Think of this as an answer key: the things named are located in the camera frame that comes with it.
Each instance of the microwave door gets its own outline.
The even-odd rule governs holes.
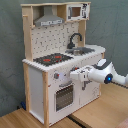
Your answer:
[[[72,7],[69,7],[68,9],[69,9],[68,19],[71,19],[71,17],[72,17]]]

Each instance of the faucet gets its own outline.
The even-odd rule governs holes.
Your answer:
[[[75,44],[73,44],[73,42],[72,42],[72,39],[73,39],[73,37],[74,37],[75,35],[80,36],[80,41],[82,41],[82,35],[81,35],[80,33],[74,33],[74,34],[71,36],[71,38],[70,38],[70,43],[69,43],[68,46],[67,46],[68,49],[72,49],[73,47],[75,47]]]

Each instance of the table surface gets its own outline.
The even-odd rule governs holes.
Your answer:
[[[23,109],[0,117],[0,128],[44,128],[37,119]],[[81,128],[69,118],[64,118],[50,128]]]
[[[101,93],[71,117],[87,128],[115,128],[128,118],[128,89],[108,84],[101,86]]]

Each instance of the pegboard backsplash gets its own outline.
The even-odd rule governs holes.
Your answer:
[[[32,29],[33,58],[60,52],[67,49],[70,37],[78,33],[79,22],[35,27]],[[78,46],[78,36],[73,38],[73,43]]]

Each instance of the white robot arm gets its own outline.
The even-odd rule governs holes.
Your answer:
[[[101,59],[96,67],[87,65],[70,73],[70,78],[75,80],[95,81],[102,84],[110,82],[128,87],[128,75],[126,77],[118,75],[112,62]]]

